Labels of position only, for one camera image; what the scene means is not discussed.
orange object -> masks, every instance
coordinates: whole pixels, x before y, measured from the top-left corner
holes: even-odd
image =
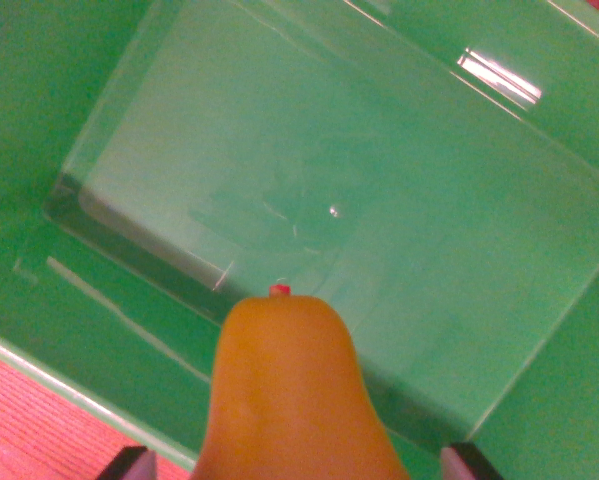
[[[325,302],[240,302],[217,347],[205,443],[191,480],[400,479],[348,330]]]

green surface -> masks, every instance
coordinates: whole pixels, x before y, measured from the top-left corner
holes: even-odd
[[[599,478],[599,278],[476,441],[509,480]]]
[[[582,458],[599,460],[598,410],[571,420],[599,399],[599,288],[587,290],[599,271],[599,15],[559,2],[593,34],[547,2],[370,3],[358,5],[374,18],[344,2],[157,2],[144,49],[135,41],[72,149],[148,2],[0,2],[0,342],[24,358],[9,361],[75,399],[29,358],[191,465],[219,327],[43,219],[72,149],[67,171],[157,245],[194,239],[197,256],[236,260],[229,299],[285,277],[331,302],[415,479],[434,478],[429,452],[496,406],[479,442],[510,478],[536,478],[542,458],[566,472],[568,434],[588,435]],[[516,105],[472,77],[457,63],[470,52],[540,98]],[[298,241],[261,210],[264,195],[295,212]],[[548,372],[571,381],[546,388]]]

red tip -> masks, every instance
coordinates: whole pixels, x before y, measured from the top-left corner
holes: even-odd
[[[288,295],[290,295],[290,287],[281,283],[278,283],[277,285],[272,285],[268,289],[268,295],[271,297],[287,297]]]

orange plastic piece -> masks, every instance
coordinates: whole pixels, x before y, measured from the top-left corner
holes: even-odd
[[[217,347],[210,418],[191,480],[407,480],[325,302],[240,302]]]

red carpet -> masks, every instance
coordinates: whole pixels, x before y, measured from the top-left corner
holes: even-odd
[[[92,480],[135,444],[0,361],[0,480]],[[163,458],[158,473],[160,480],[188,477]]]

